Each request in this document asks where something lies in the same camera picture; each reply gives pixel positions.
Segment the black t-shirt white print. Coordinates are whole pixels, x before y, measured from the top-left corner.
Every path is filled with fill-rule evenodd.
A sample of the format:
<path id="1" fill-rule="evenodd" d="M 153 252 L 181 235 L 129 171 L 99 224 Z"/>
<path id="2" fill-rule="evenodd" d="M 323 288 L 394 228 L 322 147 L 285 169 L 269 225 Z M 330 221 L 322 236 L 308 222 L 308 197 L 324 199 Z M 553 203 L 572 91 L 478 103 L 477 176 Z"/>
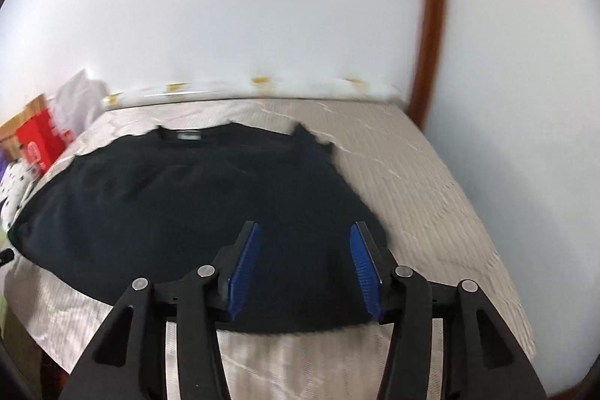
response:
<path id="1" fill-rule="evenodd" d="M 77 156 L 25 204 L 8 238 L 27 260 L 114 304 L 135 278 L 164 283 L 210 263 L 243 224 L 260 227 L 236 332 L 291 334 L 365 324 L 349 249 L 366 223 L 387 232 L 339 173 L 333 144 L 229 123 L 159 127 Z"/>

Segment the beige striped mattress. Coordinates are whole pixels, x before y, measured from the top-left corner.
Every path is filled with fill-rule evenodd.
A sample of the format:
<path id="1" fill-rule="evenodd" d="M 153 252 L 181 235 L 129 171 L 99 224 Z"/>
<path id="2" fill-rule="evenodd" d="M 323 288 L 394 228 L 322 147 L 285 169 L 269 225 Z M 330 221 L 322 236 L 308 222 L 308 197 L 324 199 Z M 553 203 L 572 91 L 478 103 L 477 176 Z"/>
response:
<path id="1" fill-rule="evenodd" d="M 476 281 L 528 357 L 536 346 L 513 281 L 450 171 L 408 117 L 393 105 L 325 100 L 246 99 L 115 109 L 104 113 L 58 159 L 155 126 L 197 129 L 236 122 L 275 132 L 303 124 L 337 147 L 337 167 L 388 232 L 397 262 L 429 280 Z M 236 399 L 371 399 L 389 349 L 390 327 L 250 336 L 220 333 L 220 352 Z"/>

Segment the white plastic shopping bag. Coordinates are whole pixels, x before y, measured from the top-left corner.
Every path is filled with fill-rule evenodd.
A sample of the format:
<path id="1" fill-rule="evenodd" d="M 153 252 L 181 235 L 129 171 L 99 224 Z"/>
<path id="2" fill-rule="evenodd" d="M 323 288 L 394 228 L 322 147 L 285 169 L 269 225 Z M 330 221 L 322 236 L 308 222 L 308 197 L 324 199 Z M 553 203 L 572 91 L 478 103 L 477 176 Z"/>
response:
<path id="1" fill-rule="evenodd" d="M 90 79 L 84 70 L 70 77 L 48 99 L 48 108 L 62 132 L 80 136 L 102 113 L 108 85 Z"/>

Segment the red paper shopping bag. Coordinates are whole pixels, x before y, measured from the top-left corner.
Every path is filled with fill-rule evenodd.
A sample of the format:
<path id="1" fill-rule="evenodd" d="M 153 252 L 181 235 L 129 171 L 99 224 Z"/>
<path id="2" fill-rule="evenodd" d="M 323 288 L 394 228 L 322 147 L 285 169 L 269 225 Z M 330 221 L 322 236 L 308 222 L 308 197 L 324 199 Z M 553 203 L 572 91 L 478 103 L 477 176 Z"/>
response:
<path id="1" fill-rule="evenodd" d="M 24 159 L 44 175 L 74 140 L 70 130 L 62 130 L 49 109 L 31 116 L 15 131 Z"/>

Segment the white black spotted pillow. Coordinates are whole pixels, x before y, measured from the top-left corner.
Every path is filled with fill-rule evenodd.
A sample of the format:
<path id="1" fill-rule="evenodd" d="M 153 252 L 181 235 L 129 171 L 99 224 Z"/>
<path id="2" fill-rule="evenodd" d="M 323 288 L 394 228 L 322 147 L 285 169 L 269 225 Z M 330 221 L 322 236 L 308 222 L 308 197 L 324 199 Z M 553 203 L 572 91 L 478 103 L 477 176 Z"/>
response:
<path id="1" fill-rule="evenodd" d="M 8 165 L 1 180 L 1 225 L 9 231 L 17 211 L 23 206 L 40 178 L 39 170 L 25 160 Z"/>

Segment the brown wooden door frame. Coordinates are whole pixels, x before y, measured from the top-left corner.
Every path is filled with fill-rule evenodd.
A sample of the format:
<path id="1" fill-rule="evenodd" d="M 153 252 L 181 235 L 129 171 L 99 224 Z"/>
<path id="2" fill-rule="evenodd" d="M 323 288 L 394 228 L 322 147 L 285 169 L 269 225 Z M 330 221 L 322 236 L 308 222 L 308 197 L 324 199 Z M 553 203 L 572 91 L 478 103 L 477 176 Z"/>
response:
<path id="1" fill-rule="evenodd" d="M 443 46 L 447 0 L 423 0 L 421 33 L 407 116 L 423 130 Z"/>

